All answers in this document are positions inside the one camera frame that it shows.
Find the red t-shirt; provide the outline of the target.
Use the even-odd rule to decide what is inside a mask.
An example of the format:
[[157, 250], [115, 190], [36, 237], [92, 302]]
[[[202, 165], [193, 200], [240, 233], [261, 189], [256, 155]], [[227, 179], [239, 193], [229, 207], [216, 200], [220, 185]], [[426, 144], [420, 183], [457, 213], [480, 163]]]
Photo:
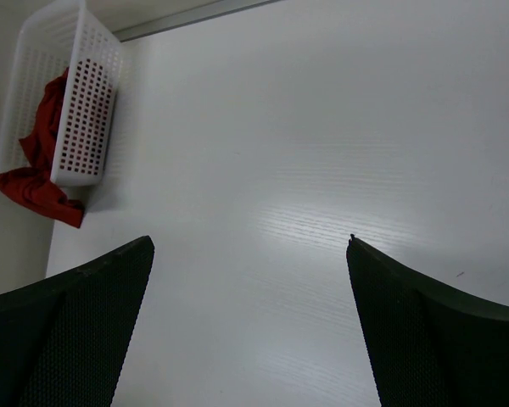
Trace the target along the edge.
[[68, 72], [44, 89], [31, 133], [19, 140], [26, 167], [0, 174], [0, 192], [13, 202], [69, 226], [81, 226], [85, 207], [50, 180]]

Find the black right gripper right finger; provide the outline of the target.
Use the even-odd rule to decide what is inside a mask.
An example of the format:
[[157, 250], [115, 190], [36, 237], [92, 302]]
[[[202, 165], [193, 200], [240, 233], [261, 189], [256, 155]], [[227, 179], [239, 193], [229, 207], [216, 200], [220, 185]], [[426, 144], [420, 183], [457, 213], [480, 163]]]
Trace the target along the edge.
[[415, 271], [358, 237], [346, 251], [383, 406], [509, 406], [509, 306]]

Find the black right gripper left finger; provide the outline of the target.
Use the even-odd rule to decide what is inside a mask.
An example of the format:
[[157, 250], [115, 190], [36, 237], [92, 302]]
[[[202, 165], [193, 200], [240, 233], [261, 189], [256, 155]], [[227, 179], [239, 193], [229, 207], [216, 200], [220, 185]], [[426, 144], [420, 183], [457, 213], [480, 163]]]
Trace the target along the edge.
[[154, 260], [139, 237], [0, 294], [0, 406], [109, 406]]

